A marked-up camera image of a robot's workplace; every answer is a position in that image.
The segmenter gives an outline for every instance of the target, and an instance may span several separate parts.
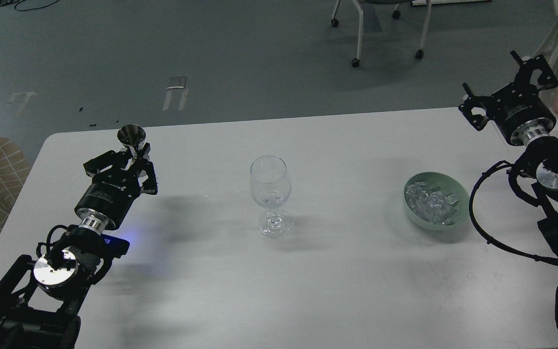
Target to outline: chair leg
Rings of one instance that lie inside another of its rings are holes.
[[[339,3],[340,2],[341,2],[341,0],[337,0],[337,2],[335,3],[335,8],[333,9],[333,15],[330,16],[330,20],[337,19],[337,18],[335,18],[335,16],[337,16],[337,10],[339,9]]]
[[[363,43],[363,7],[361,7],[358,0],[352,0],[352,3],[354,3],[356,10],[358,11],[358,40],[356,42],[356,58],[352,60],[352,66],[356,68],[358,66],[358,62],[361,60],[361,44]]]
[[[421,33],[421,43],[419,44],[419,51],[417,51],[417,58],[423,57],[423,48],[425,47],[425,39],[428,36],[428,28],[430,26],[430,16],[432,15],[432,2],[431,0],[425,0],[428,6],[428,11],[425,14],[425,23],[423,23],[423,33]]]
[[[392,17],[393,19],[399,19],[399,16],[402,15],[402,13],[399,12],[399,6],[400,6],[401,4],[402,4],[402,3],[400,2],[399,4],[396,4],[396,7],[393,8],[393,14],[391,15],[391,17]]]
[[[558,20],[555,22],[554,26],[552,26],[551,31],[548,33],[544,41],[540,44],[540,47],[536,49],[533,57],[537,55],[549,55],[552,53],[552,49],[556,44],[556,38],[558,38]]]

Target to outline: black cable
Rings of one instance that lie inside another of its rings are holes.
[[[113,265],[113,258],[103,258],[102,259],[102,267],[93,275],[88,281],[89,284],[95,285],[97,284],[102,278],[107,275],[107,271],[111,269],[111,265]]]
[[[20,0],[0,0],[0,7],[16,4]]]
[[[44,5],[44,6],[40,6],[40,7],[32,7],[32,8],[30,8],[30,9],[22,9],[22,10],[19,10],[19,9],[18,9],[18,5],[20,5],[20,4],[22,4],[23,2],[26,2],[26,1],[27,1],[27,0],[18,0],[18,2],[16,2],[16,4],[14,5],[14,9],[15,9],[16,11],[19,11],[19,12],[33,11],[33,10],[45,9],[45,8],[47,8],[47,7],[49,7],[49,6],[55,5],[56,3],[60,2],[60,0],[55,0],[54,2],[51,2],[49,5]]]
[[[493,175],[495,172],[498,172],[500,170],[503,170],[505,168],[510,168],[510,167],[512,167],[511,163],[509,163],[507,161],[504,161],[504,160],[499,161],[496,164],[492,165],[492,167],[490,167],[486,172],[482,173],[482,176],[479,177],[479,180],[475,183],[475,186],[473,187],[473,190],[471,192],[471,197],[469,197],[469,216],[471,217],[471,221],[473,223],[473,226],[475,227],[477,232],[485,239],[485,241],[487,243],[489,243],[489,244],[491,243],[492,245],[500,248],[503,251],[509,252],[511,254],[516,254],[518,256],[531,258],[534,261],[541,261],[541,262],[544,262],[544,263],[547,263],[547,264],[550,264],[550,265],[554,265],[555,267],[558,267],[558,258],[540,256],[538,254],[527,254],[527,252],[523,252],[523,251],[517,250],[515,248],[509,247],[508,245],[505,245],[505,243],[502,243],[501,241],[498,241],[494,237],[487,234],[487,232],[485,230],[483,230],[483,228],[477,222],[477,219],[475,217],[474,208],[473,208],[473,203],[475,201],[475,196],[477,194],[477,190],[482,185],[482,183],[488,177]]]
[[[66,227],[66,225],[60,224],[60,225],[56,225],[55,227],[51,228],[51,230],[49,230],[49,233],[46,236],[46,242],[38,242],[38,246],[36,247],[36,256],[38,256],[38,258],[42,257],[42,251],[41,251],[42,246],[46,247],[47,254],[51,252],[51,246],[52,246],[51,238],[53,237],[53,233],[55,232],[55,230],[58,229],[66,230],[68,229],[68,227]]]

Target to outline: wine glass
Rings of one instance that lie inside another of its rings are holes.
[[[288,214],[281,207],[292,192],[288,169],[280,157],[266,155],[251,164],[251,196],[262,207],[273,208],[260,220],[260,229],[265,236],[280,238],[292,228]]]

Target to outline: cable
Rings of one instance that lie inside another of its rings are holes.
[[[42,257],[42,246],[46,247],[46,252],[47,254],[49,252],[51,252],[51,237],[53,237],[53,233],[55,232],[55,230],[58,229],[68,229],[68,227],[66,227],[66,225],[56,225],[55,227],[51,228],[51,230],[49,230],[48,235],[46,236],[46,242],[38,242],[38,246],[36,247],[36,256],[38,256],[38,258]]]
[[[16,4],[20,0],[0,0],[0,7]]]
[[[49,7],[49,6],[55,5],[56,3],[60,2],[60,0],[55,0],[54,2],[51,2],[49,5],[44,5],[44,6],[40,6],[40,7],[33,7],[33,8],[30,8],[30,9],[22,9],[22,10],[19,10],[19,9],[18,9],[18,5],[20,5],[20,4],[22,4],[23,2],[26,2],[26,1],[27,1],[27,0],[18,0],[18,2],[16,2],[16,4],[14,5],[14,9],[15,9],[16,11],[19,11],[19,12],[33,11],[33,10],[45,9],[45,8],[47,8],[47,7]]]
[[[515,248],[509,247],[508,245],[505,245],[505,243],[502,243],[501,241],[498,241],[497,239],[495,239],[494,237],[490,236],[485,230],[483,230],[483,228],[481,227],[481,225],[479,225],[476,217],[475,217],[475,212],[474,212],[474,208],[473,208],[473,203],[475,201],[475,196],[477,194],[477,190],[479,189],[479,187],[482,185],[482,183],[491,175],[493,175],[495,172],[498,172],[500,170],[503,170],[505,168],[511,168],[513,166],[513,164],[507,162],[507,161],[499,161],[496,164],[492,165],[492,167],[490,167],[486,172],[482,173],[481,177],[479,177],[479,180],[475,183],[475,186],[473,187],[473,190],[471,192],[471,197],[469,197],[469,215],[471,217],[471,221],[473,223],[473,226],[475,227],[475,229],[477,230],[477,232],[485,239],[486,243],[491,243],[492,245],[500,248],[503,251],[509,252],[511,254],[516,254],[518,256],[523,256],[523,257],[527,257],[527,258],[531,258],[534,261],[541,261],[550,265],[554,265],[555,267],[558,267],[558,258],[554,258],[554,257],[546,257],[546,256],[539,256],[538,254],[527,254],[527,252],[523,252],[520,250],[517,250]]]

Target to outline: green bowl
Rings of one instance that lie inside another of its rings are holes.
[[[443,192],[452,192],[456,197],[456,199],[458,199],[458,205],[455,206],[455,208],[456,210],[459,211],[459,216],[456,217],[456,219],[454,219],[453,224],[438,225],[438,224],[429,223],[428,221],[425,221],[421,219],[419,216],[417,216],[412,211],[412,209],[408,206],[408,203],[406,202],[406,196],[405,196],[406,187],[413,184],[414,182],[421,182],[421,181],[427,182],[428,184],[433,186],[440,186]],[[410,177],[410,179],[403,186],[402,197],[403,197],[403,207],[404,210],[406,211],[406,215],[412,222],[414,222],[415,224],[417,224],[419,227],[423,229],[439,230],[439,231],[449,230],[462,224],[469,216],[469,195],[467,194],[465,188],[463,188],[463,186],[460,183],[458,183],[458,181],[456,181],[452,177],[447,176],[446,174],[442,174],[438,172],[421,172],[415,174],[414,176]]]

